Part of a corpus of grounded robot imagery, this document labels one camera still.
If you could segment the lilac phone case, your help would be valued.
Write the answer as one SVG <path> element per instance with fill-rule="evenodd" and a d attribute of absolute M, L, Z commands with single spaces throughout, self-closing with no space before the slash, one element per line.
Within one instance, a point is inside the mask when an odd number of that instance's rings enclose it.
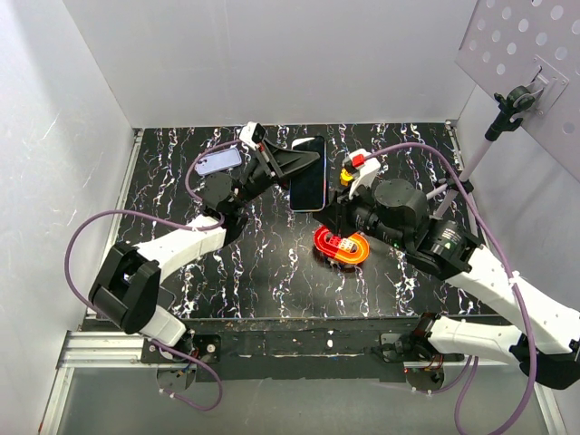
<path fill-rule="evenodd" d="M 203 156 L 195 165 L 194 170 L 201 177 L 233 169 L 240 166 L 242 158 L 237 148 L 229 148 L 209 153 Z"/>

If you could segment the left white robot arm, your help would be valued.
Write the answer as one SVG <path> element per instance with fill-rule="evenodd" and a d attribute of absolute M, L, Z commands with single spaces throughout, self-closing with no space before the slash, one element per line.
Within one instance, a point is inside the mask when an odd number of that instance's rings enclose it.
<path fill-rule="evenodd" d="M 151 339 L 168 358 L 181 363 L 192 354 L 188 327 L 158 303 L 160 285 L 183 266 L 235 241 L 247 224 L 246 204 L 275 184 L 298 187 L 307 179 L 325 179 L 326 144 L 315 136 L 291 149 L 267 140 L 254 142 L 255 156 L 241 178 L 226 172 L 206 176 L 198 193 L 202 211 L 186 225 L 154 240 L 114 245 L 89 292 L 92 309 L 126 334 Z"/>

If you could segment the red orange oval tray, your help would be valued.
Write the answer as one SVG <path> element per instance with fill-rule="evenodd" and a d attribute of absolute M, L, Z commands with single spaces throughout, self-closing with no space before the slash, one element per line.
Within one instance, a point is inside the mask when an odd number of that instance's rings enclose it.
<path fill-rule="evenodd" d="M 358 266 L 371 252 L 369 242 L 361 234 L 338 237 L 324 226 L 314 232 L 314 248 L 330 263 L 340 266 Z"/>

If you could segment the perforated lilac panel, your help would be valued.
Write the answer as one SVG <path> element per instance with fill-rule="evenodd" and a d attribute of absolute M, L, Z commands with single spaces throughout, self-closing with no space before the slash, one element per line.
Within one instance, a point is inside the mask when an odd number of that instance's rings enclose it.
<path fill-rule="evenodd" d="M 526 86 L 523 129 L 579 175 L 578 2 L 479 1 L 456 62 L 490 96 Z"/>

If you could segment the yellow round toy block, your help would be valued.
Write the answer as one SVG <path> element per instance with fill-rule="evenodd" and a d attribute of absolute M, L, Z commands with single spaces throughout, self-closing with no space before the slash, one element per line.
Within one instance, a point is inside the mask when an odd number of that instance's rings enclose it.
<path fill-rule="evenodd" d="M 340 183 L 345 187 L 349 187 L 352 182 L 353 175 L 349 173 L 346 169 L 342 169 L 340 174 Z"/>

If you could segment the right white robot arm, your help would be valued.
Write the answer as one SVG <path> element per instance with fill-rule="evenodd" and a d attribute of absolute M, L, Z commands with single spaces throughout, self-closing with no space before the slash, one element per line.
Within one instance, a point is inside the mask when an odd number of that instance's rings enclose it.
<path fill-rule="evenodd" d="M 507 320 L 505 326 L 423 314 L 390 349 L 421 360 L 465 354 L 515 364 L 536 382 L 564 390 L 579 380 L 579 313 L 507 268 L 462 225 L 430 216 L 423 192 L 394 179 L 373 188 L 332 194 L 314 219 L 333 235 L 355 233 L 401 251 L 408 264 L 475 296 Z"/>

